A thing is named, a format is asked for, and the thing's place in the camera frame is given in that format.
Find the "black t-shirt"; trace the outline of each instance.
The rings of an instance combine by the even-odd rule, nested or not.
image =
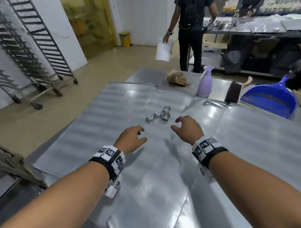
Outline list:
[[[196,14],[197,14],[197,21],[194,25],[203,25],[203,19],[205,16],[205,6],[210,6],[214,0],[175,0],[175,4],[178,7],[181,7],[181,14],[180,14],[180,28],[187,28],[187,23],[185,22],[186,15],[185,9],[187,6],[196,4]]]

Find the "blue dustpan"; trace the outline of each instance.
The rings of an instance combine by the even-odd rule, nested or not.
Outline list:
[[[246,105],[258,107],[278,116],[289,119],[298,107],[296,95],[285,87],[289,75],[271,85],[256,85],[250,88],[241,101]]]

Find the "doorway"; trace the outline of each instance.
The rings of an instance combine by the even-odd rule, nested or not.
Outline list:
[[[117,45],[107,0],[61,0],[61,3],[88,60]]]

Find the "black pants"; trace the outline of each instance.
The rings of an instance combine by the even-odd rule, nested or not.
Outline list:
[[[181,71],[188,71],[187,58],[189,44],[193,50],[194,56],[194,69],[193,72],[201,72],[202,63],[202,42],[203,31],[195,31],[191,29],[179,30],[179,45],[180,45],[180,68]]]

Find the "dustpan handle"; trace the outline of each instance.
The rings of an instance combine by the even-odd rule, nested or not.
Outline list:
[[[290,76],[289,75],[285,75],[284,76],[284,78],[280,81],[280,82],[278,82],[278,83],[276,83],[278,86],[285,86],[285,82],[288,80],[290,78]]]

